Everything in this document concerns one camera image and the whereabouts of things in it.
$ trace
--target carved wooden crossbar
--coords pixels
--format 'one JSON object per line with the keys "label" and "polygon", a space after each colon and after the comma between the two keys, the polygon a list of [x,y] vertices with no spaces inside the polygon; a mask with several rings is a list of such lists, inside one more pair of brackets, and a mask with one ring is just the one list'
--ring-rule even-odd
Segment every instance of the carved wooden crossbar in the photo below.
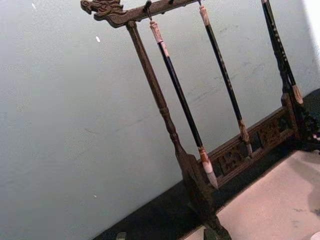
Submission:
{"label": "carved wooden crossbar", "polygon": [[[197,2],[197,0],[159,0],[152,3],[149,13],[144,11],[145,6],[123,10],[120,0],[82,0],[81,8],[89,14],[92,11],[96,12],[94,19],[97,21],[106,20],[114,28],[126,26],[174,145],[175,155],[182,171],[190,201],[203,222],[214,230],[217,239],[230,240],[228,231],[220,224],[216,216],[215,199],[212,195],[214,188],[209,184],[201,163],[197,161],[195,156],[187,154],[181,146],[176,127],[170,117],[166,100],[140,38],[136,23],[147,18],[148,14],[151,16],[164,14],[172,9],[194,2]],[[301,129],[301,121],[297,121],[292,88],[290,88],[288,80],[282,79],[282,83],[282,107],[248,129],[253,148],[252,158],[248,157],[240,134],[209,153],[209,159],[215,168],[219,186],[233,179],[287,139],[292,137],[301,139],[302,133],[299,130]]]}

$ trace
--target hanging loop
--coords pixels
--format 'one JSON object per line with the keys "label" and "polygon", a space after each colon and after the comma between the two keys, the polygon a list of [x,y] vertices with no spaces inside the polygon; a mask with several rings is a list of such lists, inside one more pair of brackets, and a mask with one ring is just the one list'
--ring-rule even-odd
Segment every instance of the hanging loop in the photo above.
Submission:
{"label": "hanging loop", "polygon": [[150,21],[152,21],[152,16],[150,14],[150,6],[151,6],[152,2],[150,0],[146,1],[144,8],[143,8],[143,12],[148,14],[148,17],[150,19]]}

